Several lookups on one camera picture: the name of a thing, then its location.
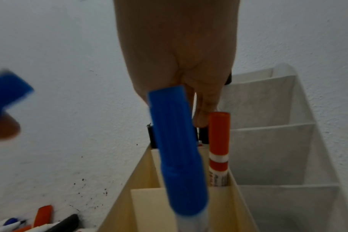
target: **desk organizer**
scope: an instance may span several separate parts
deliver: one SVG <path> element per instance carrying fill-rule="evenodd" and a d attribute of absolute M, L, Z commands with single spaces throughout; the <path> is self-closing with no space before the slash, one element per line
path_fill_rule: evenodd
<path fill-rule="evenodd" d="M 348 204 L 304 91 L 287 64 L 233 75 L 229 186 L 209 187 L 213 232 L 348 232 Z M 201 147 L 208 177 L 208 148 Z M 98 232 L 176 232 L 148 148 Z"/>

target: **orange marker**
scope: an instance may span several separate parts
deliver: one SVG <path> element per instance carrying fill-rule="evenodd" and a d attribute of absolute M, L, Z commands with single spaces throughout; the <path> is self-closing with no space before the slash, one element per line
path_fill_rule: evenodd
<path fill-rule="evenodd" d="M 42 226 L 49 224 L 52 219 L 53 207 L 51 205 L 46 205 L 38 209 L 33 228 L 37 226 Z"/>
<path fill-rule="evenodd" d="M 24 227 L 22 227 L 20 229 L 14 230 L 12 232 L 25 232 L 25 231 L 28 231 L 31 228 L 32 228 L 31 225 L 28 225 L 28 226 L 24 226 Z"/>
<path fill-rule="evenodd" d="M 210 113 L 208 118 L 208 140 L 210 143 L 210 185 L 226 186 L 228 184 L 229 168 L 229 113 Z"/>

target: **blue cap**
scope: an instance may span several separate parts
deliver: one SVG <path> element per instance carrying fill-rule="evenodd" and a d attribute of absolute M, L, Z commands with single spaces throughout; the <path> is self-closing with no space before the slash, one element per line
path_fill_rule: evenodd
<path fill-rule="evenodd" d="M 177 214 L 196 215 L 206 207 L 208 193 L 184 88 L 152 91 L 148 99 L 170 206 Z"/>
<path fill-rule="evenodd" d="M 0 115 L 5 107 L 32 91 L 33 88 L 14 73 L 0 72 Z"/>

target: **textured wall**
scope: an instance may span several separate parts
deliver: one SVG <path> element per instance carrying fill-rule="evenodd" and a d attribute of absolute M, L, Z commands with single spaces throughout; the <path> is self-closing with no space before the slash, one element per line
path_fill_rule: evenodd
<path fill-rule="evenodd" d="M 234 73 L 296 68 L 348 191 L 348 0 L 244 0 Z M 97 226 L 148 144 L 110 0 L 0 0 L 0 68 L 36 90 L 9 112 L 23 126 L 0 143 L 0 218 Z"/>

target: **hand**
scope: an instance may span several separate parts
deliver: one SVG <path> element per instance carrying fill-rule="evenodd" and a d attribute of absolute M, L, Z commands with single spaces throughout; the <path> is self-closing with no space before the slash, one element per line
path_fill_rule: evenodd
<path fill-rule="evenodd" d="M 0 140 L 7 140 L 15 137 L 20 132 L 20 125 L 8 114 L 0 116 Z"/>
<path fill-rule="evenodd" d="M 239 0 L 114 0 L 119 40 L 133 87 L 184 85 L 193 123 L 207 126 L 235 58 Z"/>

